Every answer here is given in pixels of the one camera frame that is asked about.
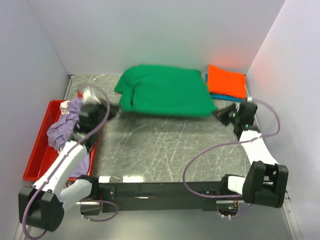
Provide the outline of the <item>green t-shirt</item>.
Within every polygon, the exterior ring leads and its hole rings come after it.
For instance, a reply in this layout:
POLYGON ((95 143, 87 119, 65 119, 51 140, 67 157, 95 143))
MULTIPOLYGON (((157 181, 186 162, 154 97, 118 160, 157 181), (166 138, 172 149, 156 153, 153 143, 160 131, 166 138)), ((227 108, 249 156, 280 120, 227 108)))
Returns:
POLYGON ((141 64, 128 68, 114 88, 124 112, 209 117, 217 110, 197 69, 141 64))

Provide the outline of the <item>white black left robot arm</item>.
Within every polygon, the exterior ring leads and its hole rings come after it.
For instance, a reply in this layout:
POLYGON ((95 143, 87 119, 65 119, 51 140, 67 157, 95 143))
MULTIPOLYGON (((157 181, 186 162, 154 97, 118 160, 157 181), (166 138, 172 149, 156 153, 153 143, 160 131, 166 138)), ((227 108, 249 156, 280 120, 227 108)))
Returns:
POLYGON ((19 221, 27 236, 27 226, 54 232, 65 212, 83 199, 102 204, 100 184, 96 177, 80 175, 64 188, 71 173, 94 147, 98 130, 114 118, 119 106, 109 103, 86 103, 79 113, 68 141, 45 174, 32 186, 23 186, 18 193, 19 221))

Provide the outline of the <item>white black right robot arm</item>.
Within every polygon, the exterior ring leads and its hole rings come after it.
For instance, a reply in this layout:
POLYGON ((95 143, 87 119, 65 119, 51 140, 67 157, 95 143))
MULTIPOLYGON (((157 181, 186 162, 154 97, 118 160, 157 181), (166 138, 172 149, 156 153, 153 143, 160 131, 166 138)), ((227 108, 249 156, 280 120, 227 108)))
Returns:
POLYGON ((212 113, 225 126, 233 125, 233 132, 249 159, 250 168, 245 177, 230 175, 219 187, 222 198, 230 200, 237 193, 245 203, 280 208, 285 200, 289 170, 269 152, 264 139, 280 132, 281 123, 276 111, 267 103, 245 99, 239 105, 232 104, 212 113), (276 119, 274 133, 262 133, 254 124, 258 105, 270 110, 276 119))

